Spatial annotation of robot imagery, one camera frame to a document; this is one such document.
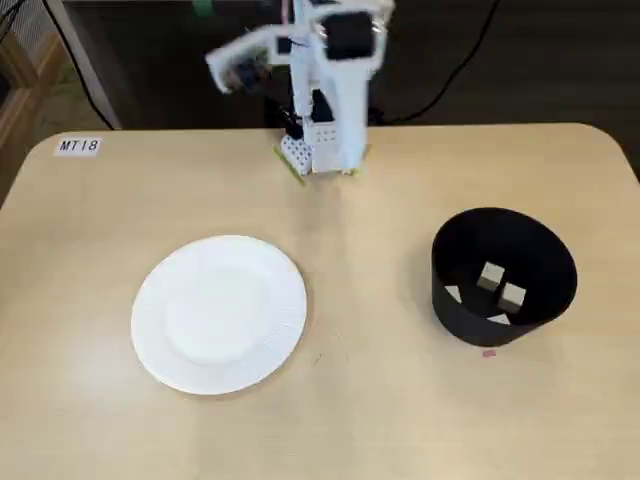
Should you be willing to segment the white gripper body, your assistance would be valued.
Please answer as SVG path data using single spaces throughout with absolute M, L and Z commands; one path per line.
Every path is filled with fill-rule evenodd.
M 299 29 L 273 29 L 269 40 L 269 64 L 289 66 L 292 60 L 293 46 L 301 37 Z

